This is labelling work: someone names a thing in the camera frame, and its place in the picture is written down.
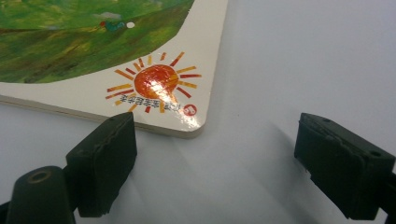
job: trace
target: sun illustration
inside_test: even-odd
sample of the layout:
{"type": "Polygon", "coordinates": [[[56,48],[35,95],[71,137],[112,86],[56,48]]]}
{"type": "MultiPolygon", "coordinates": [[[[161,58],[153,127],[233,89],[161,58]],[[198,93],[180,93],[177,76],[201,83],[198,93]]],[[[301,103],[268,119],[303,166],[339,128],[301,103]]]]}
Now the sun illustration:
{"type": "MultiPolygon", "coordinates": [[[[107,89],[107,92],[113,93],[106,99],[119,97],[115,105],[130,104],[128,111],[133,111],[142,105],[146,107],[146,113],[154,107],[159,108],[161,113],[170,110],[182,111],[188,116],[195,115],[197,110],[195,105],[182,107],[174,95],[174,91],[178,91],[187,98],[191,98],[188,88],[197,89],[197,85],[184,80],[202,77],[202,75],[190,73],[196,69],[196,66],[176,69],[183,55],[184,52],[181,52],[169,65],[155,63],[152,55],[149,55],[145,61],[139,58],[133,63],[133,68],[127,67],[123,71],[117,69],[115,73],[127,78],[128,83],[107,89]]],[[[163,62],[166,56],[166,52],[161,54],[160,62],[163,62]]]]}

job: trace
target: orange sun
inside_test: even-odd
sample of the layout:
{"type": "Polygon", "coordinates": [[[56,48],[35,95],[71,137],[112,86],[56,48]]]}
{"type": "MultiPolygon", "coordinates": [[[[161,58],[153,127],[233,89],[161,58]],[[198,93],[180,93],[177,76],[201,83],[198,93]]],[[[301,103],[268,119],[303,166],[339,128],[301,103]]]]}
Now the orange sun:
{"type": "MultiPolygon", "coordinates": [[[[191,98],[191,95],[180,86],[197,89],[197,85],[181,81],[181,79],[202,76],[198,74],[183,74],[196,69],[195,66],[179,70],[175,69],[183,55],[184,52],[181,52],[169,65],[153,64],[152,56],[149,55],[146,64],[142,58],[138,59],[138,63],[133,63],[135,70],[131,68],[126,68],[125,71],[117,69],[115,72],[118,75],[129,79],[134,85],[126,83],[109,88],[107,92],[114,91],[115,93],[108,95],[106,99],[120,96],[115,105],[129,103],[132,106],[128,111],[133,111],[138,105],[144,105],[147,113],[152,107],[159,107],[161,113],[164,113],[165,110],[180,110],[174,90],[181,92],[187,98],[191,98]]],[[[160,61],[165,60],[165,58],[166,53],[163,53],[160,61]]]]}

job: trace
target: red logo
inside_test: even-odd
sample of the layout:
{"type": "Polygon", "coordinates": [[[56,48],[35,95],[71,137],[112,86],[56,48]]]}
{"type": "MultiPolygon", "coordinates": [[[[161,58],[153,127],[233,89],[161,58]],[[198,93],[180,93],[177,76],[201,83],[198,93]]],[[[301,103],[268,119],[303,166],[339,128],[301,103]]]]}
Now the red logo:
{"type": "Polygon", "coordinates": [[[185,105],[183,112],[186,116],[194,116],[197,113],[197,107],[195,105],[185,105]]]}

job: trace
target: screw hole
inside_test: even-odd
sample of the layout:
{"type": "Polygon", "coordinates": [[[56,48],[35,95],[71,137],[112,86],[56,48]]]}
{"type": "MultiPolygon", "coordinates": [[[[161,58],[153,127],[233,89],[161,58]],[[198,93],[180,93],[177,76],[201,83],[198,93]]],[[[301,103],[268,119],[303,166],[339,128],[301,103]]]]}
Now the screw hole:
{"type": "Polygon", "coordinates": [[[51,176],[50,171],[38,171],[32,175],[29,176],[27,182],[29,184],[38,184],[40,182],[43,182],[44,180],[48,179],[51,176]]]}
{"type": "Polygon", "coordinates": [[[380,157],[381,156],[381,153],[376,152],[376,151],[371,151],[370,154],[372,154],[373,156],[376,156],[376,157],[380,157]]]}

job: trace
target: white table surface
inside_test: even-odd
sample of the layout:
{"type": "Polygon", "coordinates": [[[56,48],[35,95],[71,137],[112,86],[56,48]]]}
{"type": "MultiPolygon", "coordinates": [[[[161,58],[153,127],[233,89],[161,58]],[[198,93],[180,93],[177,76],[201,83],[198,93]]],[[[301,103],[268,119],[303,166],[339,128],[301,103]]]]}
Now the white table surface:
{"type": "MultiPolygon", "coordinates": [[[[137,132],[110,214],[78,224],[384,223],[345,219],[293,150],[307,112],[396,154],[395,60],[393,0],[230,0],[203,133],[137,132]]],[[[0,203],[98,125],[0,105],[0,203]]]]}

